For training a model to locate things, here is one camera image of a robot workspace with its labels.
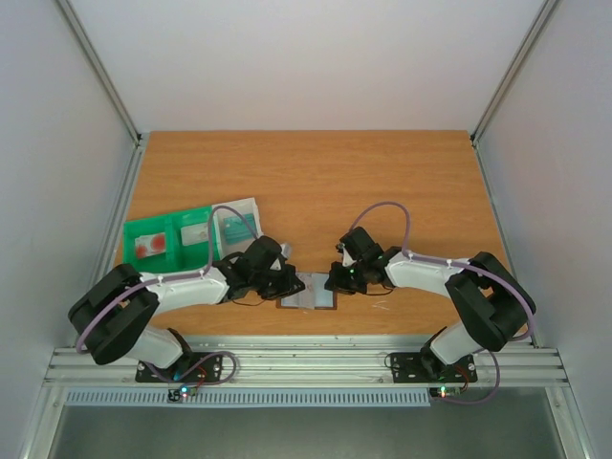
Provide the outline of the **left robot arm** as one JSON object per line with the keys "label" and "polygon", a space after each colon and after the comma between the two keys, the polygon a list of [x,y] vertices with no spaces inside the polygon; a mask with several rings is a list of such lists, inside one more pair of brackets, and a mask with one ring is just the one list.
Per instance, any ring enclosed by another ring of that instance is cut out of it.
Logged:
{"label": "left robot arm", "polygon": [[140,273],[120,264],[69,310],[77,331],[76,350],[98,365],[130,357],[158,367],[172,381],[186,378],[193,358],[176,331],[153,327],[153,317],[196,305],[220,305],[257,294],[264,301],[305,290],[285,245],[268,236],[245,251],[208,261],[199,269],[176,273]]}

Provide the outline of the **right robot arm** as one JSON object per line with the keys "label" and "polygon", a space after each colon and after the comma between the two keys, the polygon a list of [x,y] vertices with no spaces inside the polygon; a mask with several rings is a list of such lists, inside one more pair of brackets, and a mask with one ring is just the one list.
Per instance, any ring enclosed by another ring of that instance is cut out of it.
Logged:
{"label": "right robot arm", "polygon": [[383,250],[362,227],[344,234],[340,261],[331,265],[325,289],[345,295],[368,293],[371,285],[416,289],[451,301],[459,321],[432,336],[419,351],[416,371],[428,382],[446,377],[463,357],[481,349],[498,352],[533,331],[536,305],[492,254],[445,259],[403,247]]}

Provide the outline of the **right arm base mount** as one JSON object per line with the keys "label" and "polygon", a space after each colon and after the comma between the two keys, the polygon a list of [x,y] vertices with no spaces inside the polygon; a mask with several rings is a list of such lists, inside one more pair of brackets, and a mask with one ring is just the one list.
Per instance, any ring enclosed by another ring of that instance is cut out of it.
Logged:
{"label": "right arm base mount", "polygon": [[395,352],[384,359],[394,383],[476,383],[473,355],[454,364],[443,364],[419,352]]}

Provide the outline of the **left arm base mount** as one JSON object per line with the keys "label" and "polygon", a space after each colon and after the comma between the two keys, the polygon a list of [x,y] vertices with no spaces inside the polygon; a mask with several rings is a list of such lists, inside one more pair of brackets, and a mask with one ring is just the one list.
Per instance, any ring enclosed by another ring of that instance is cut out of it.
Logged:
{"label": "left arm base mount", "polygon": [[139,361],[135,375],[137,383],[218,383],[224,357],[219,353],[195,352],[180,357],[167,368]]}

